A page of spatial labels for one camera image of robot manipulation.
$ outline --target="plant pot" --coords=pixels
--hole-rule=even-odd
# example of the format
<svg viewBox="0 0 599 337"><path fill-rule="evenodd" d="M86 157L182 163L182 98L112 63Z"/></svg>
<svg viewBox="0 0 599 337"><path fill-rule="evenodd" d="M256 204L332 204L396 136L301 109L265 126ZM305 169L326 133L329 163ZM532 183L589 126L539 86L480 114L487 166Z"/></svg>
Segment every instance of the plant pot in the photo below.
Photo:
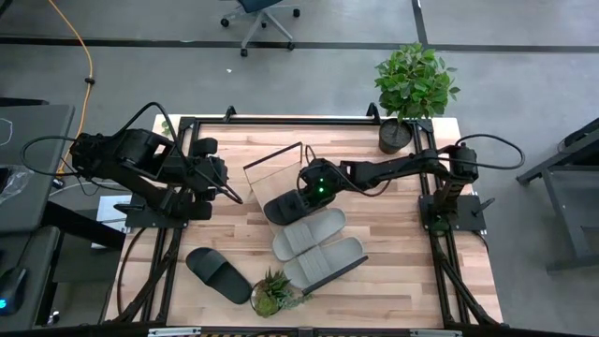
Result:
<svg viewBox="0 0 599 337"><path fill-rule="evenodd" d="M258 312L258 310L256 309L256 307L258 306L258 295L260 292L262 292L262 290L260 290L260 286L261 284L264 283L264 280L258 282L253 288L252 288L252 295L250 296L250 304L252 305L252 309L254 309L254 311L256 312L256 314L258 314L259 316L262 316L264 318L274 315L276 313L278 313L281 308L279 308L279 306L276 306L276 310L273 311L269 311L268 315L262 315L261 313Z"/></svg>
<svg viewBox="0 0 599 337"><path fill-rule="evenodd" d="M385 120L378 130L378 148L385 154L395 154L412 140L412 129L408 123L396 118Z"/></svg>

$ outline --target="slide sandal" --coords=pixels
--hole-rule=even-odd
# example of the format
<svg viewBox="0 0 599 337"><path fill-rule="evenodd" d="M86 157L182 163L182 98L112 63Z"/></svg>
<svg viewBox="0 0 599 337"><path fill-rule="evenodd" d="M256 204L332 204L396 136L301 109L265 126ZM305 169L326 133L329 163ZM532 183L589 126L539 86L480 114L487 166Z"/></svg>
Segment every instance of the slide sandal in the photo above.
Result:
<svg viewBox="0 0 599 337"><path fill-rule="evenodd" d="M211 248L193 250L185 259L187 267L199 279L236 304L246 303L252 287L224 256Z"/></svg>
<svg viewBox="0 0 599 337"><path fill-rule="evenodd" d="M272 241L272 252L285 262L318 245L345 227L345 214L330 209L284 227Z"/></svg>
<svg viewBox="0 0 599 337"><path fill-rule="evenodd" d="M345 238L324 247L316 246L286 262L283 272L292 286L308 295L367 259L362 242L356 238Z"/></svg>

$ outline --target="concrete floor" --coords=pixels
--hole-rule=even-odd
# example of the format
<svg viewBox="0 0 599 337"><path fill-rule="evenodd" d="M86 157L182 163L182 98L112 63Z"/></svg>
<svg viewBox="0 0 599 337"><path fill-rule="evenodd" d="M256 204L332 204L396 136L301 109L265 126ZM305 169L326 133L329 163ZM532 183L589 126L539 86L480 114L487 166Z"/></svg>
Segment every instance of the concrete floor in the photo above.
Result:
<svg viewBox="0 0 599 337"><path fill-rule="evenodd" d="M417 40L408 0L297 2L303 5L298 20L284 12L278 17L299 42ZM230 1L57 4L85 37L238 41L249 26L233 22L225 30L219 25L220 16L234 7ZM421 4L433 43L599 45L599 3L592 0L422 0ZM260 31L257 39L281 41L272 31ZM70 37L51 7L38 0L16 1L0 19L0 35ZM151 100L161 102L170 113L224 113L234 105L239 113L362 115L378 97L373 67L390 54L257 49L241 58L239 50L228 48L90 51L97 85L84 130L107 134ZM482 198L497 199L485 216L504 321L526 329L599 334L599 268L547 275L546 264L568 258L571 252L542 183L521 187L514 180L519 172L554 154L564 136L597 117L597 108L590 103L599 94L599 54L442 55L459 69L456 83L462 91L446 114L459 119L461 133L496 134L520 145L527 155L519 171L481 169L475 184ZM43 98L80 111L86 74L86 60L78 47L0 46L0 95ZM137 125L151 127L152 121L150 113ZM71 134L77 124L74 121ZM480 161L517 160L490 141L471 145ZM97 205L96 199L80 198L78 189L57 200L74 209ZM82 321L92 323L91 317Z"/></svg>

